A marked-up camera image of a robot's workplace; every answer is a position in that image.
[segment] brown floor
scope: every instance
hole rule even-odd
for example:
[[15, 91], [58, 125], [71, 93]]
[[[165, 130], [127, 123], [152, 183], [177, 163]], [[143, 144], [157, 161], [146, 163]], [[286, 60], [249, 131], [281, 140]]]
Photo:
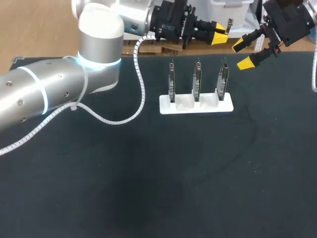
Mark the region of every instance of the brown floor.
[[[0, 3], [0, 73], [7, 72], [16, 56], [75, 55], [78, 49], [77, 20], [71, 0], [2, 0]], [[236, 40], [217, 47], [193, 43], [179, 55], [232, 53]], [[314, 44], [302, 39], [288, 51], [313, 51]], [[249, 47], [243, 53], [251, 53]]]

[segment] black mat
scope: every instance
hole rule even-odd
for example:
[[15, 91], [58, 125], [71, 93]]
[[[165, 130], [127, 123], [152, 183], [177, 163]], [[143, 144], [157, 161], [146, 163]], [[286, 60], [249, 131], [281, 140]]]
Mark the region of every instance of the black mat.
[[[0, 157], [0, 238], [315, 238], [313, 55], [239, 71], [244, 57], [227, 56], [232, 114], [160, 115], [171, 58], [140, 58], [147, 102], [135, 121], [109, 126], [68, 110]], [[222, 58], [200, 56], [203, 92], [214, 90]], [[190, 92], [195, 60], [174, 59], [177, 93]], [[139, 101], [128, 58], [118, 86], [84, 103], [120, 120]], [[1, 134], [0, 146], [42, 119]]]

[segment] white container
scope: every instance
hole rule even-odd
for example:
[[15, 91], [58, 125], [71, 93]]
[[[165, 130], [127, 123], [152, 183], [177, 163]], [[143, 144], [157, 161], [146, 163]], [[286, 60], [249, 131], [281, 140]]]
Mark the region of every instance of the white container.
[[226, 28], [229, 18], [232, 18], [232, 29], [240, 28], [253, 2], [254, 0], [209, 0], [209, 21], [216, 21]]

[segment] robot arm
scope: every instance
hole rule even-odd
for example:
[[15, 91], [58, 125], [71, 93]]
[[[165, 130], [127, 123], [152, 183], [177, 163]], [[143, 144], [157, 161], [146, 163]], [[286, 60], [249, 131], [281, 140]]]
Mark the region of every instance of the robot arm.
[[253, 53], [246, 59], [238, 63], [241, 70], [257, 67], [260, 62], [281, 53], [280, 45], [289, 46], [292, 43], [310, 34], [310, 30], [317, 24], [317, 1], [304, 0], [294, 2], [293, 0], [269, 0], [263, 4], [267, 11], [264, 17], [265, 23], [251, 34], [244, 35], [232, 47], [234, 52], [238, 52], [262, 34], [270, 39], [268, 48], [259, 53]]
[[78, 26], [80, 47], [75, 57], [43, 60], [0, 75], [0, 130], [118, 83], [123, 20], [92, 3]]
[[175, 42], [181, 38], [184, 49], [192, 38], [209, 45], [226, 43], [232, 26], [232, 20], [226, 28], [214, 21], [198, 21], [196, 8], [187, 5], [188, 0], [163, 0], [161, 5], [155, 5], [154, 0], [72, 0], [73, 15], [80, 17], [85, 5], [92, 2], [116, 12], [124, 21], [126, 33], [144, 36], [152, 31], [157, 40]]

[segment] white holder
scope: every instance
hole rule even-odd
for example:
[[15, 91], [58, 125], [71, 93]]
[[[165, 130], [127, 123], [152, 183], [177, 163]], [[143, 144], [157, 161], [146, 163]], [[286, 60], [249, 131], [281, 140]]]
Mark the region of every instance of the white holder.
[[170, 102], [169, 95], [161, 95], [159, 97], [159, 110], [163, 115], [223, 113], [232, 112], [233, 103], [229, 93], [225, 93], [224, 100], [219, 101], [216, 89], [215, 93], [201, 93], [200, 102], [195, 102], [193, 94], [176, 94], [175, 103]]

